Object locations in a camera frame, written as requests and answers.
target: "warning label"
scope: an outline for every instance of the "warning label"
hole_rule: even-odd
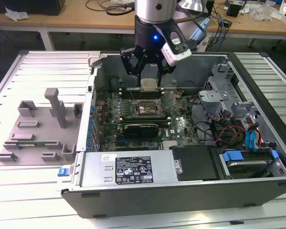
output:
[[[150,156],[117,157],[115,182],[118,185],[153,183]]]

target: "slotted aluminum table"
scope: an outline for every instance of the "slotted aluminum table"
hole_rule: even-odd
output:
[[[258,53],[236,55],[286,123],[286,76],[270,58]],[[58,87],[65,106],[83,102],[90,74],[88,57],[95,61],[99,56],[100,52],[19,55],[0,84],[0,150],[18,117],[19,101],[30,99],[37,106],[49,106],[44,91]],[[57,191],[59,167],[0,167],[0,228],[286,228],[286,194],[261,207],[82,219]],[[244,224],[231,225],[232,220]]]

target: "floor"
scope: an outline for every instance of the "floor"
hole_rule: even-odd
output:
[[[0,81],[9,69],[19,50],[44,50],[42,40],[36,32],[9,31],[0,32]],[[79,34],[52,33],[57,51],[103,50],[119,51],[122,47],[131,47],[133,35],[116,34]],[[226,38],[220,52],[266,52],[284,70],[286,68],[286,41],[276,51],[271,50],[276,40],[256,40],[252,48],[247,47],[248,39]]]

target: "motherboard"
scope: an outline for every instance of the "motherboard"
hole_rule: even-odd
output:
[[[96,115],[90,123],[97,127],[99,150],[162,150],[199,144],[189,117],[193,99],[178,90],[162,90],[158,95],[97,91]],[[87,148],[94,151],[92,145],[88,143]]]

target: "gray plastic block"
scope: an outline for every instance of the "gray plastic block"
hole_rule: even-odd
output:
[[[56,152],[43,152],[41,158],[43,161],[59,161],[59,156]]]
[[[65,108],[65,105],[63,104],[63,101],[59,101],[59,102],[60,102],[60,104],[61,104],[61,108],[62,108],[63,111],[64,111],[64,114],[66,115],[66,108]],[[56,117],[53,108],[50,108],[50,113],[51,113],[52,117]]]
[[[76,156],[76,145],[72,146],[72,150],[69,150],[66,144],[63,144],[61,154],[65,158],[66,161],[74,161]]]
[[[35,136],[33,134],[12,134],[11,140],[18,140],[18,141],[31,141],[34,140]]]
[[[17,127],[18,128],[38,128],[40,123],[38,121],[23,121],[18,122]]]
[[[33,101],[22,101],[18,106],[18,111],[22,117],[33,117],[32,110],[36,110]]]
[[[57,88],[47,88],[46,92],[44,93],[44,97],[50,101],[60,127],[66,128],[64,106],[62,107],[58,100],[58,93],[59,92]]]
[[[75,118],[81,118],[82,117],[82,104],[74,104],[73,112],[74,112]]]
[[[47,144],[44,144],[44,146],[47,148],[47,149],[61,149],[62,148],[62,144],[60,143],[60,141],[55,141],[56,143],[47,143]]]
[[[31,110],[33,117],[22,117],[19,115],[11,134],[34,135],[34,140],[11,141],[8,138],[3,145],[1,154],[14,153],[18,159],[14,161],[0,161],[0,166],[39,166],[39,165],[69,165],[74,162],[71,149],[77,143],[81,119],[74,118],[72,107],[66,107],[66,128],[60,128],[57,119],[52,117],[50,107],[38,107]],[[70,152],[63,155],[63,145]],[[43,160],[42,153],[56,152],[59,160]]]
[[[0,154],[1,162],[15,162],[17,160],[17,156],[13,153]]]
[[[14,149],[20,149],[19,146],[14,143],[14,144],[3,144],[3,147],[6,148],[7,150],[14,150]]]

